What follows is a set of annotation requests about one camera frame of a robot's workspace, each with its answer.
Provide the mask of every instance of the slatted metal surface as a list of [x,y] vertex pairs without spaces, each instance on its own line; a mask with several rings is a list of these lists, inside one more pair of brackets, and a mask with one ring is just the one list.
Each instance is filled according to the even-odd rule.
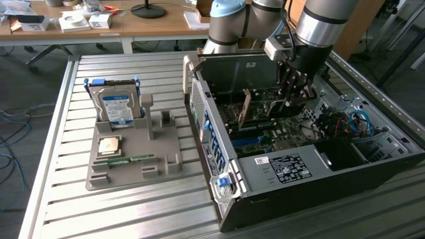
[[[372,192],[232,233],[219,232],[183,101],[183,56],[189,53],[81,57],[71,78],[72,93],[65,95],[69,98],[64,106],[65,122],[57,133],[60,140],[49,162],[53,169],[47,177],[32,238],[280,239],[420,235],[425,228],[425,164],[398,174]],[[153,94],[153,113],[171,109],[177,118],[184,167],[191,175],[144,187],[87,191],[84,180],[96,111],[83,80],[132,79],[135,75],[141,79],[141,92]],[[335,75],[331,81],[344,93],[351,91]]]

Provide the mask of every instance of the white box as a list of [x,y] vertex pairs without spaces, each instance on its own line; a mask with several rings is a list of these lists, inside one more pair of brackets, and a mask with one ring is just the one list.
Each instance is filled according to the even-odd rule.
[[63,33],[73,32],[73,31],[84,31],[91,29],[87,19],[81,15],[63,16],[59,19],[59,24],[60,24]]
[[45,31],[48,24],[49,24],[49,20],[47,17],[44,17],[44,19],[41,20],[41,22],[37,22],[37,20],[35,19],[33,22],[29,22],[31,20],[28,20],[27,22],[20,22],[20,27],[23,31]]
[[99,15],[91,16],[91,19],[88,20],[88,24],[91,25],[92,28],[109,29],[111,21],[112,21],[111,14],[99,14]]

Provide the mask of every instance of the hard drive label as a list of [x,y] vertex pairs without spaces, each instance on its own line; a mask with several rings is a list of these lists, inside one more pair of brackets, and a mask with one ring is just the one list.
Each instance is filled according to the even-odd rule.
[[115,127],[125,127],[133,121],[132,109],[127,106],[128,96],[105,96],[103,98],[108,119]]
[[289,183],[312,177],[312,173],[297,153],[279,158],[272,158],[269,159],[269,162],[281,183]]

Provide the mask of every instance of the robotic arm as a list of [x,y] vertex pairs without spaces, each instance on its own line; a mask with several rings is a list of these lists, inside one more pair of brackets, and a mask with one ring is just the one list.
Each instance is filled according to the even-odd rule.
[[315,99],[313,77],[325,63],[359,0],[307,0],[295,34],[276,35],[288,26],[287,0],[215,0],[204,53],[237,51],[239,37],[265,40],[264,51],[279,63],[283,107]]

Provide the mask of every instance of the desk lamp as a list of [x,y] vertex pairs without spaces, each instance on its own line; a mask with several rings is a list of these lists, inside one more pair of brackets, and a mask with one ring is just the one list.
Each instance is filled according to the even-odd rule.
[[149,4],[149,0],[145,0],[145,4],[133,6],[131,11],[133,15],[141,18],[157,18],[165,15],[164,8]]

